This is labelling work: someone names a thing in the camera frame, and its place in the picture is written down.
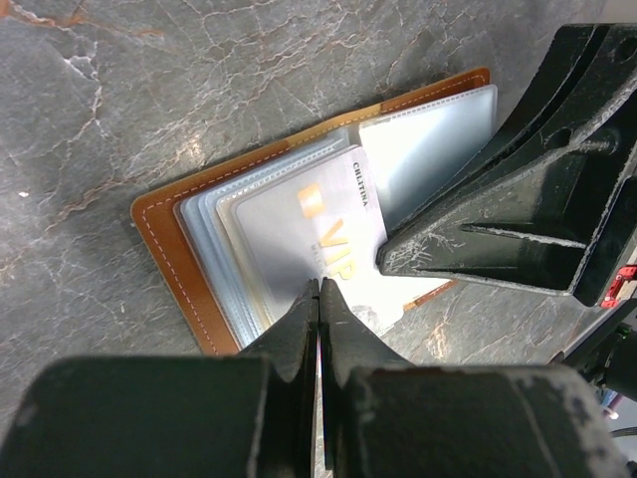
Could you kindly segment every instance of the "marble veining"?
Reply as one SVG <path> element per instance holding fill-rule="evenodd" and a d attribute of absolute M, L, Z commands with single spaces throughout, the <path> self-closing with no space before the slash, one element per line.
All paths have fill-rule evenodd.
<path fill-rule="evenodd" d="M 133 227 L 139 194 L 485 65 L 500 118 L 568 0 L 0 0 L 0 430 L 54 359 L 197 354 Z M 592 319 L 459 286 L 385 338 L 416 361 L 543 361 Z"/>

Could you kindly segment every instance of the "bolt hole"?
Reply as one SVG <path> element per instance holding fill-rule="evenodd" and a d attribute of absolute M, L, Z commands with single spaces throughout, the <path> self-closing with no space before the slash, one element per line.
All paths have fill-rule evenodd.
<path fill-rule="evenodd" d="M 613 54 L 613 60 L 617 63 L 625 62 L 637 52 L 637 38 L 630 37 L 619 44 Z"/>
<path fill-rule="evenodd" d="M 559 147 L 568 146 L 570 143 L 570 137 L 573 134 L 568 127 L 560 129 L 558 132 L 555 132 L 546 142 L 546 145 L 550 149 L 557 149 Z"/>

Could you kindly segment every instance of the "brown leather card holder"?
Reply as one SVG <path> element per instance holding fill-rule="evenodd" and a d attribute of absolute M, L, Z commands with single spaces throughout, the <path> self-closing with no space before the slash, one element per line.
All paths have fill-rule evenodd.
<path fill-rule="evenodd" d="M 131 207 L 132 219 L 202 351 L 214 355 L 233 354 L 238 347 L 174 214 L 175 204 L 337 127 L 457 95 L 487 85 L 489 80 L 486 68 L 471 70 L 392 100 L 328 119 L 138 197 Z"/>

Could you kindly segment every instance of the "red part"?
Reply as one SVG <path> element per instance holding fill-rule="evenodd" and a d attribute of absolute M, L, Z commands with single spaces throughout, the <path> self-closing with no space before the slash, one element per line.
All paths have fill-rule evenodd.
<path fill-rule="evenodd" d="M 612 309 L 615 307 L 619 303 L 617 300 L 619 291 L 621 291 L 621 288 L 624 287 L 624 284 L 634 281 L 636 279 L 635 276 L 637 276 L 637 265 L 635 264 L 624 266 L 619 269 L 615 276 L 615 280 L 608 288 L 608 292 L 606 292 L 606 296 L 601 303 L 601 307 L 604 309 Z"/>

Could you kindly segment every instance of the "black metal clamp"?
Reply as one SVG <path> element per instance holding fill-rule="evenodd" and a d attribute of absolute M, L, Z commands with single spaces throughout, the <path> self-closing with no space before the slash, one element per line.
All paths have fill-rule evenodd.
<path fill-rule="evenodd" d="M 621 476 L 588 385 L 561 366 L 419 367 L 317 281 L 230 358 L 76 358 L 35 381 L 0 475 Z"/>
<path fill-rule="evenodd" d="M 637 246 L 637 26 L 562 27 L 520 103 L 379 250 L 383 274 L 598 304 Z"/>

